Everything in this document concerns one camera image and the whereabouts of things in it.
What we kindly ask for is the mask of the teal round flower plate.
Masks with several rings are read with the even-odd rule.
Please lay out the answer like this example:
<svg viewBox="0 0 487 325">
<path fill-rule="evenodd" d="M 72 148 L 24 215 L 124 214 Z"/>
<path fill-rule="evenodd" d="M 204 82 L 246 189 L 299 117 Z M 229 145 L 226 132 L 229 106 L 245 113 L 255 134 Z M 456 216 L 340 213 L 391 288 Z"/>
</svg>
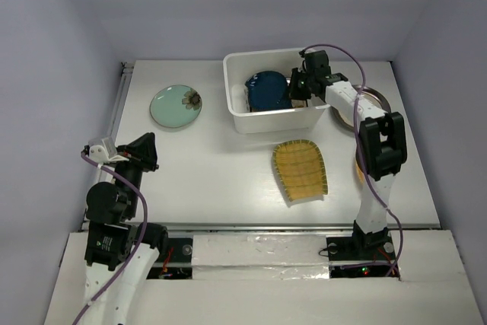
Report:
<svg viewBox="0 0 487 325">
<path fill-rule="evenodd" d="M 189 125 L 202 111 L 202 97 L 195 89 L 183 85 L 171 85 L 151 100 L 149 113 L 160 126 L 179 129 Z"/>
</svg>

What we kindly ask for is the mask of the brown rimmed round plate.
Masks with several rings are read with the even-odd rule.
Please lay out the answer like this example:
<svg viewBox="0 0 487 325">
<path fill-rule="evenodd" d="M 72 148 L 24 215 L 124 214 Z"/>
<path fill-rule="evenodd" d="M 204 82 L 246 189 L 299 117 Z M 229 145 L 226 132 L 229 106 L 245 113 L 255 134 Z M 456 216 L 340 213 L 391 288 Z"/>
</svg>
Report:
<svg viewBox="0 0 487 325">
<path fill-rule="evenodd" d="M 365 87 L 362 91 L 362 96 L 369 100 L 374 106 L 381 108 L 382 110 L 390 113 L 391 107 L 389 101 L 383 96 L 379 91 Z M 334 120 L 338 125 L 340 125 L 343 129 L 346 129 L 350 132 L 353 131 L 353 122 L 346 119 L 336 108 L 332 108 L 332 115 Z"/>
</svg>

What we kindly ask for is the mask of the yellow green woven plate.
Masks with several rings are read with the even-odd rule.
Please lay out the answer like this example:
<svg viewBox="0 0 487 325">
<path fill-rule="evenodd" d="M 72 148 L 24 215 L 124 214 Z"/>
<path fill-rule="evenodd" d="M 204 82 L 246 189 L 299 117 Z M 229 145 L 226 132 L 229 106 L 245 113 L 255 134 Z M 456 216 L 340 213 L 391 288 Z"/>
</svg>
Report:
<svg viewBox="0 0 487 325">
<path fill-rule="evenodd" d="M 272 164 L 290 202 L 328 194 L 326 167 L 315 142 L 296 139 L 275 146 Z"/>
</svg>

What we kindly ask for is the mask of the orange leaf-shaped plate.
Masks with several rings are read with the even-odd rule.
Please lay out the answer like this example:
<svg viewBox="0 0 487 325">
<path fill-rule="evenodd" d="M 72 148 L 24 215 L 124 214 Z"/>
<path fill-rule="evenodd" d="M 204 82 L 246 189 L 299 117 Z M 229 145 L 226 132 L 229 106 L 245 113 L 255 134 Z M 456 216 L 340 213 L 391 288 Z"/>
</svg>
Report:
<svg viewBox="0 0 487 325">
<path fill-rule="evenodd" d="M 365 178 L 364 178 L 364 173 L 361 169 L 360 161 L 358 158 L 355 159 L 355 170 L 356 170 L 358 180 L 360 181 L 361 184 L 363 184 L 365 181 Z"/>
</svg>

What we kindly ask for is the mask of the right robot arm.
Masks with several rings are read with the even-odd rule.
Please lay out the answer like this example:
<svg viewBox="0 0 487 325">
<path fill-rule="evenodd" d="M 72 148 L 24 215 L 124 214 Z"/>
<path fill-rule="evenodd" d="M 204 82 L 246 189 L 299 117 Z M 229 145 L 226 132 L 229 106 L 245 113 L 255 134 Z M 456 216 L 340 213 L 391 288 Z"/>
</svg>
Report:
<svg viewBox="0 0 487 325">
<path fill-rule="evenodd" d="M 364 86 L 354 87 L 341 73 L 333 73 L 324 45 L 299 52 L 301 66 L 292 69 L 288 87 L 292 100 L 317 97 L 353 123 L 358 166 L 364 175 L 361 205 L 352 234 L 331 237 L 328 258 L 337 262 L 370 263 L 377 250 L 390 242 L 387 219 L 390 191 L 407 160 L 405 121 L 401 113 L 387 112 L 367 100 Z"/>
</svg>

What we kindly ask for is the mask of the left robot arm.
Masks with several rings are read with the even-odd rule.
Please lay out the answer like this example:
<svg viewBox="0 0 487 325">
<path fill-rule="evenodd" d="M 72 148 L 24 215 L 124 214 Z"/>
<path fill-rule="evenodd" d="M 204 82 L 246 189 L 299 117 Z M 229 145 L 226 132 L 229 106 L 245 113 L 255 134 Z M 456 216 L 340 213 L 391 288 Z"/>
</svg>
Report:
<svg viewBox="0 0 487 325">
<path fill-rule="evenodd" d="M 93 139 L 81 158 L 112 179 L 86 195 L 84 306 L 73 322 L 128 324 L 147 275 L 168 252 L 167 228 L 149 222 L 140 190 L 143 174 L 159 168 L 155 135 L 119 146 L 109 136 Z"/>
</svg>

